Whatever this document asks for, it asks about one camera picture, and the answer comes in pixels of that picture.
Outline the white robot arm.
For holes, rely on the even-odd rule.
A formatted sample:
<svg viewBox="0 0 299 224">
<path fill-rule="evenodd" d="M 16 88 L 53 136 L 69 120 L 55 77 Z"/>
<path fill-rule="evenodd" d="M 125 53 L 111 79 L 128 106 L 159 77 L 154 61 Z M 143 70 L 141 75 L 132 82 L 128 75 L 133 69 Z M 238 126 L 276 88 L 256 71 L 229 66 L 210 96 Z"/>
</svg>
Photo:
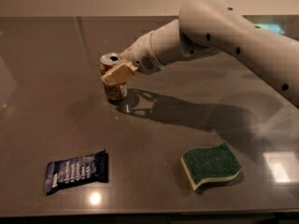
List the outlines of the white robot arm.
<svg viewBox="0 0 299 224">
<path fill-rule="evenodd" d="M 223 0 L 186 0 L 178 18 L 140 36 L 102 75 L 108 86 L 223 51 L 299 106 L 299 42 L 242 17 Z"/>
</svg>

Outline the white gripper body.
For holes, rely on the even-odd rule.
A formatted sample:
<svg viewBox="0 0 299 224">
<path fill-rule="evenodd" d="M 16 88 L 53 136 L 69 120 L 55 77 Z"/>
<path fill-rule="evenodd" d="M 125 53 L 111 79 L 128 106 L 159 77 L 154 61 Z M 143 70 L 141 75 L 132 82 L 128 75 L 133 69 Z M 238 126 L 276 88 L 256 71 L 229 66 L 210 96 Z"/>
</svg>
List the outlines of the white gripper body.
<svg viewBox="0 0 299 224">
<path fill-rule="evenodd" d="M 129 48 L 121 53 L 121 57 L 131 61 L 141 74 L 152 75 L 164 69 L 151 45 L 153 32 L 140 36 Z"/>
</svg>

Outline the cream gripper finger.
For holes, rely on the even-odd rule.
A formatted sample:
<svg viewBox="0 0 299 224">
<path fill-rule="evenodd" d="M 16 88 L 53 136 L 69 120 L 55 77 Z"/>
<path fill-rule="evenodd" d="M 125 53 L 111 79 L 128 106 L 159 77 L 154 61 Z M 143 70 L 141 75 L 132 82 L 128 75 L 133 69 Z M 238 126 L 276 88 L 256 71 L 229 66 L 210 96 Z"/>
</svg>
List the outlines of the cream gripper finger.
<svg viewBox="0 0 299 224">
<path fill-rule="evenodd" d="M 132 62 L 120 62 L 112 69 L 106 71 L 102 76 L 102 81 L 108 86 L 129 82 L 135 79 L 138 67 Z"/>
</svg>

